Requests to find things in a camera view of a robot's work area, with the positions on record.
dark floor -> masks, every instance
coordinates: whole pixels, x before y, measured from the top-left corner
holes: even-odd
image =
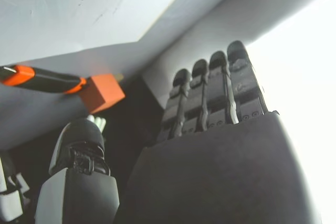
[[[156,137],[163,110],[141,78],[125,89],[126,98],[112,108],[98,113],[107,120],[103,136],[106,138],[106,161],[111,175],[118,183],[122,196],[132,168],[146,142]],[[48,169],[61,128],[10,150],[18,172],[22,172],[31,190],[28,197],[36,197],[39,188],[49,178]]]

orange ring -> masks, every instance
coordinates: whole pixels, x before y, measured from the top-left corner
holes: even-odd
[[[17,86],[35,76],[35,71],[31,67],[16,65],[14,69],[16,70],[16,73],[2,81],[2,84],[7,86]]]
[[[64,93],[65,94],[73,94],[73,93],[76,93],[78,92],[79,90],[82,89],[82,86],[84,86],[86,84],[86,79],[83,78],[83,77],[80,77],[80,83],[73,87],[72,89],[69,89],[68,91],[65,91]]]

orange block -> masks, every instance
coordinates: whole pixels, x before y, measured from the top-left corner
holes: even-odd
[[[125,97],[115,77],[108,74],[92,76],[88,85],[78,92],[90,114],[107,109]]]

bright light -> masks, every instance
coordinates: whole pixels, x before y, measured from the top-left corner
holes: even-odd
[[[316,0],[247,47],[278,110],[323,224],[335,224],[336,0]]]

screwdriver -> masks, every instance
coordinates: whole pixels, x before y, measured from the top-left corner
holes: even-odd
[[[12,87],[66,94],[76,93],[87,84],[82,77],[23,65],[0,67],[0,82]]]

